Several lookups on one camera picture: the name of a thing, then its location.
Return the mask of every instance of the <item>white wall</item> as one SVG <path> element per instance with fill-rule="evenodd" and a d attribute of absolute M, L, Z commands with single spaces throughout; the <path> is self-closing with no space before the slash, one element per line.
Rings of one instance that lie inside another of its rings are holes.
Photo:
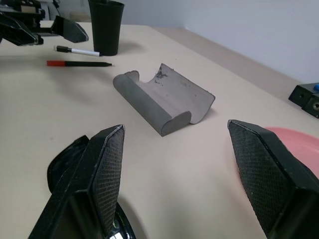
<path fill-rule="evenodd" d="M 88 0 L 60 0 L 59 11 L 61 16 L 69 18 L 71 12 L 85 13 L 90 15 Z"/>
<path fill-rule="evenodd" d="M 150 26 L 183 26 L 180 6 L 186 0 L 117 0 L 125 4 L 123 24 Z"/>
<path fill-rule="evenodd" d="M 319 0 L 186 1 L 184 26 L 303 82 L 319 82 Z"/>

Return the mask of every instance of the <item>white marker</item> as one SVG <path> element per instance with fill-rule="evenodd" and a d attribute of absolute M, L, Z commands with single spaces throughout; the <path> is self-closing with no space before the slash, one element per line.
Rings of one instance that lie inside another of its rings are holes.
<path fill-rule="evenodd" d="M 66 46 L 54 46 L 53 49 L 58 52 L 72 52 L 76 54 L 89 55 L 89 56 L 102 56 L 100 52 L 73 49 Z"/>

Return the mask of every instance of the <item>gray foam block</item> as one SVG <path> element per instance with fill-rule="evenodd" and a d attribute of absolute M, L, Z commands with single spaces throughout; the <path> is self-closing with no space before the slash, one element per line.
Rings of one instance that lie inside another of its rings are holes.
<path fill-rule="evenodd" d="M 165 64 L 147 83 L 140 81 L 138 71 L 130 71 L 116 76 L 113 85 L 161 136 L 199 123 L 215 100 Z"/>

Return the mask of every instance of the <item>black device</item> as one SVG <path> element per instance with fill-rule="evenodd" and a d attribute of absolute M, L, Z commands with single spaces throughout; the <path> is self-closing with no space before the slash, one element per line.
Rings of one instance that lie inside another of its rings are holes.
<path fill-rule="evenodd" d="M 77 43 L 89 39 L 77 23 L 56 16 L 53 25 L 41 28 L 45 17 L 40 2 L 36 0 L 0 0 L 0 42 L 4 38 L 17 45 L 41 45 L 42 36 L 60 35 Z"/>
<path fill-rule="evenodd" d="M 319 119 L 319 82 L 297 85 L 289 100 Z"/>
<path fill-rule="evenodd" d="M 319 238 L 319 179 L 271 131 L 230 120 L 241 182 L 269 239 Z"/>
<path fill-rule="evenodd" d="M 119 194 L 125 128 L 83 136 L 47 170 L 52 193 L 29 239 L 135 239 Z"/>

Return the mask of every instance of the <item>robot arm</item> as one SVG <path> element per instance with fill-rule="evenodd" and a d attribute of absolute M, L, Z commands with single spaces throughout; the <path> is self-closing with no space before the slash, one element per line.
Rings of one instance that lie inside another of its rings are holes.
<path fill-rule="evenodd" d="M 56 16 L 50 28 L 41 28 L 45 11 L 36 0 L 0 0 L 0 42 L 4 38 L 17 45 L 41 45 L 42 36 L 60 35 L 77 43 L 89 39 L 76 22 Z"/>

